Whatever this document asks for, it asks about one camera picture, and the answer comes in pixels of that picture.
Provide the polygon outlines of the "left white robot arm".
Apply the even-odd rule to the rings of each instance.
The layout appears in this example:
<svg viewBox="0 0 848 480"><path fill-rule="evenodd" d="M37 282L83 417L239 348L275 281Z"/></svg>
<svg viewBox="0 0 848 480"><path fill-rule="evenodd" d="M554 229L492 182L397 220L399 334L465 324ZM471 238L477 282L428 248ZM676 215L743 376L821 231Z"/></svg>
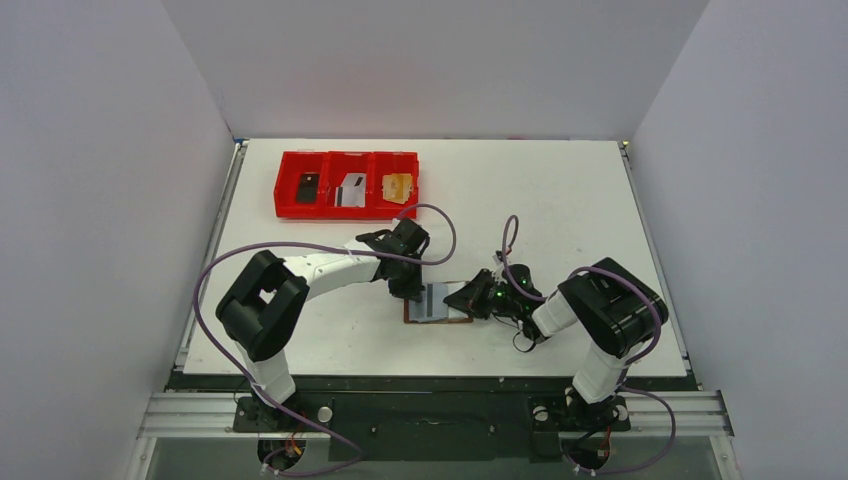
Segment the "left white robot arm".
<svg viewBox="0 0 848 480"><path fill-rule="evenodd" d="M215 309L236 344L256 396L259 416L272 429L298 416L296 391L284 349L306 302L353 284L384 280L391 296L422 299L423 251L429 234L411 219L392 230L360 234L337 251L281 258L254 254Z"/></svg>

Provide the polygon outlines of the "brown leather card holder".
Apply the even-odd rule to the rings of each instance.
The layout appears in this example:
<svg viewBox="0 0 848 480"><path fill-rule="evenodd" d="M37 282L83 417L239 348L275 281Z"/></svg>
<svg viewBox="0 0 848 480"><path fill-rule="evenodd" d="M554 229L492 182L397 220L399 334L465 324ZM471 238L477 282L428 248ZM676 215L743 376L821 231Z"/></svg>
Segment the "brown leather card holder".
<svg viewBox="0 0 848 480"><path fill-rule="evenodd" d="M465 285L464 282L440 282L440 283L447 283L448 286L449 286L450 293L453 293L453 292L459 290L461 287L463 287ZM420 325L423 325L423 324L427 324L427 325L431 325L431 324L459 324L459 323L471 323L473 321L473 318L471 316L466 315L466 314L464 314L460 311L457 311L455 309L450 308L450 310L451 310L450 319L447 320L447 321L436 322L436 323L412 323L408 320L408 302L409 301L414 301L414 300L405 300L404 301L403 321L406 324L420 324Z"/></svg>

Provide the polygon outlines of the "white card magnetic stripe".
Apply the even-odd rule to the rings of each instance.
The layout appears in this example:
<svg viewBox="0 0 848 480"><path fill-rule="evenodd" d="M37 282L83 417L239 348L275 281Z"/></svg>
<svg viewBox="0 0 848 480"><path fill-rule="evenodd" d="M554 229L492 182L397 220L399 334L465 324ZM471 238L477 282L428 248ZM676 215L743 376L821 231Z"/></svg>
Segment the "white card magnetic stripe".
<svg viewBox="0 0 848 480"><path fill-rule="evenodd" d="M412 323L436 323L450 319L450 307L444 302L450 294L447 283L428 283L420 301L408 302L408 320Z"/></svg>

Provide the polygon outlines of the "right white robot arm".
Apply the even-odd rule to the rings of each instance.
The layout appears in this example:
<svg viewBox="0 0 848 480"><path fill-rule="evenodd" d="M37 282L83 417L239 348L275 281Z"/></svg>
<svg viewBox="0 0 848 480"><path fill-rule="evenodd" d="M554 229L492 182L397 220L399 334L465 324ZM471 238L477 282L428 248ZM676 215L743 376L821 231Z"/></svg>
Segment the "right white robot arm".
<svg viewBox="0 0 848 480"><path fill-rule="evenodd" d="M578 268L547 296L524 264L498 274L483 269L444 303L475 319L508 318L533 347L580 324L591 345L563 402L578 427L603 415L603 402L622 388L631 364L656 347L669 316L659 294L609 257Z"/></svg>

